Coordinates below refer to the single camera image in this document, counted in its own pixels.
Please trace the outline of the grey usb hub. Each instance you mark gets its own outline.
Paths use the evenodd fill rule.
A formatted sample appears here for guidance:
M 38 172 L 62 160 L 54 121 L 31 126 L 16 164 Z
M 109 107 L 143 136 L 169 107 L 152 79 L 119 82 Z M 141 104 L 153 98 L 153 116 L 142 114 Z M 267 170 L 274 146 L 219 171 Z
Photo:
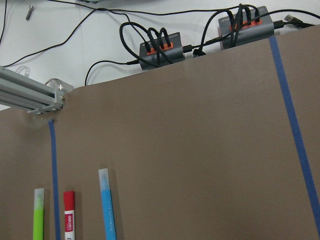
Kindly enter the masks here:
M 124 29 L 127 26 L 143 31 L 148 37 L 148 40 L 140 44 L 139 53 L 135 53 L 125 40 Z M 136 59 L 142 70 L 156 69 L 184 61 L 185 53 L 193 50 L 192 45 L 183 46 L 179 32 L 168 34 L 164 27 L 156 30 L 153 27 L 145 28 L 136 22 L 122 23 L 119 27 L 119 37 L 123 47 Z
M 226 13 L 227 16 L 218 19 L 219 37 L 205 41 L 212 20 L 222 13 Z M 265 6 L 240 4 L 235 14 L 229 9 L 222 9 L 208 19 L 198 49 L 202 51 L 203 47 L 219 42 L 221 48 L 225 50 L 259 41 L 273 36 L 275 30 L 283 28 L 284 25 L 281 20 L 273 21 Z

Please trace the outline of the blue highlighter pen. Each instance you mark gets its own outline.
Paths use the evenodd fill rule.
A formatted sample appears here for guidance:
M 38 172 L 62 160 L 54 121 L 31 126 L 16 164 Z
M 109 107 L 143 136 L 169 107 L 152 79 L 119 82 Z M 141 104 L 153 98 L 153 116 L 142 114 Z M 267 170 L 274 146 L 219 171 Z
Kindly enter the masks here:
M 112 194 L 109 181 L 109 171 L 107 168 L 98 170 L 102 213 L 106 240 L 116 240 L 116 226 L 113 212 Z

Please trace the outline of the aluminium frame post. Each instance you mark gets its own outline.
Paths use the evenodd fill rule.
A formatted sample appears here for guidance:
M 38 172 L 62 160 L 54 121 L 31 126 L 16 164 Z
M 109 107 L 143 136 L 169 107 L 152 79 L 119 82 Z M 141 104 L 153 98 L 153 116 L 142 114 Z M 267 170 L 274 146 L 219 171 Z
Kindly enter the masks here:
M 73 89 L 57 78 L 43 84 L 6 67 L 0 68 L 0 104 L 30 114 L 42 115 L 62 109 L 65 94 Z

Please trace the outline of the left grey USB hub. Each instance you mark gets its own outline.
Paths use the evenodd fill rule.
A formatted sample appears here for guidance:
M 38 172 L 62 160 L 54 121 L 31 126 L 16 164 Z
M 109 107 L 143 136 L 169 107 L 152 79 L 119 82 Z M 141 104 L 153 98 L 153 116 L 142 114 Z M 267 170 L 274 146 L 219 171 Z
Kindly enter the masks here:
M 140 44 L 139 53 L 135 53 L 125 40 L 124 29 L 127 26 L 143 31 L 148 37 L 148 40 Z M 153 27 L 145 28 L 136 22 L 122 23 L 119 27 L 119 37 L 123 47 L 136 59 L 142 70 L 156 69 L 184 61 L 185 53 L 193 50 L 192 45 L 183 46 L 179 32 L 168 34 L 164 27 L 156 30 Z

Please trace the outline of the green highlighter pen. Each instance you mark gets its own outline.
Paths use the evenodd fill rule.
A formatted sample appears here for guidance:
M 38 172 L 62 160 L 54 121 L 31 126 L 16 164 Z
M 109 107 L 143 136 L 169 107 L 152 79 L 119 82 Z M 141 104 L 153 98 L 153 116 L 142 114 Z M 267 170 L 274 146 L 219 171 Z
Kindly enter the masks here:
M 34 206 L 33 206 L 33 240 L 44 239 L 44 200 L 45 189 L 36 188 L 34 190 Z

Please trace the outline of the red and white marker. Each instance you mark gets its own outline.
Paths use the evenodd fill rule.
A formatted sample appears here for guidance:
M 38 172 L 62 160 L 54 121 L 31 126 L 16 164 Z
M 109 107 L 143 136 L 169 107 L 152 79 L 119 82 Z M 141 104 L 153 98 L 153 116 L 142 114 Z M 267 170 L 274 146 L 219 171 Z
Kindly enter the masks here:
M 64 239 L 75 240 L 75 192 L 63 193 L 64 203 Z

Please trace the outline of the right grey USB hub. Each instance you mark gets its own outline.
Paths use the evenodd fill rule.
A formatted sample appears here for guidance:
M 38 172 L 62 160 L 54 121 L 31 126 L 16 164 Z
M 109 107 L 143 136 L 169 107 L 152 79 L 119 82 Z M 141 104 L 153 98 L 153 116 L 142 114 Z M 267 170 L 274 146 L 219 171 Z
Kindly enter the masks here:
M 218 19 L 219 37 L 205 41 L 212 20 L 222 13 L 226 13 L 227 16 Z M 235 14 L 229 9 L 222 9 L 208 19 L 198 49 L 202 51 L 203 47 L 219 42 L 221 48 L 225 50 L 259 41 L 273 36 L 275 30 L 283 28 L 284 25 L 281 20 L 273 21 L 265 6 L 240 4 Z

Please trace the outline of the brown paper table mat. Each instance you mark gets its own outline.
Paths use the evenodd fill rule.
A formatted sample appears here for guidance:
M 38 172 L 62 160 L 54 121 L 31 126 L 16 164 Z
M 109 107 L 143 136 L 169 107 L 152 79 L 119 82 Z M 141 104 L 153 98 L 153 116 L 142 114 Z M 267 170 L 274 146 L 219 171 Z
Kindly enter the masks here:
M 0 237 L 55 239 L 49 121 L 58 199 L 75 192 L 75 237 L 105 238 L 98 170 L 107 168 L 120 240 L 317 240 L 289 120 L 298 120 L 320 186 L 320 28 L 83 86 L 41 116 L 0 113 Z

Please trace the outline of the small metal screw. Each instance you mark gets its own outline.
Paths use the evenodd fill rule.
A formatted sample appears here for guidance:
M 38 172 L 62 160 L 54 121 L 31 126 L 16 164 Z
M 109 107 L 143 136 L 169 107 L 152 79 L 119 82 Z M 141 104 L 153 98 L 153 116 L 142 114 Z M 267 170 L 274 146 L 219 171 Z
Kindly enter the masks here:
M 32 15 L 34 9 L 35 9 L 35 7 L 34 7 L 33 5 L 30 5 L 30 6 L 29 6 L 27 15 L 26 15 L 26 17 L 25 17 L 25 19 L 26 19 L 27 21 L 30 20 L 31 15 Z

